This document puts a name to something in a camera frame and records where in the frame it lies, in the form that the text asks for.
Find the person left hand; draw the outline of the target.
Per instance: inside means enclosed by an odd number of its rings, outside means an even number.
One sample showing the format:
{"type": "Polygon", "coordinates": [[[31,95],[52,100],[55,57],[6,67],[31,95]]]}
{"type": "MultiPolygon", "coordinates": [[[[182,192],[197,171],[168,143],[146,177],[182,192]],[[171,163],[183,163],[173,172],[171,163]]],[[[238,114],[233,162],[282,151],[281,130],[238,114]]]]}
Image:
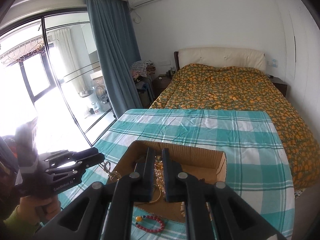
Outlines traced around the person left hand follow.
{"type": "Polygon", "coordinates": [[[4,225],[8,229],[23,232],[36,230],[43,220],[51,220],[61,211],[61,203],[58,196],[40,199],[33,196],[21,197],[17,207],[11,215],[5,219],[4,225]]]}

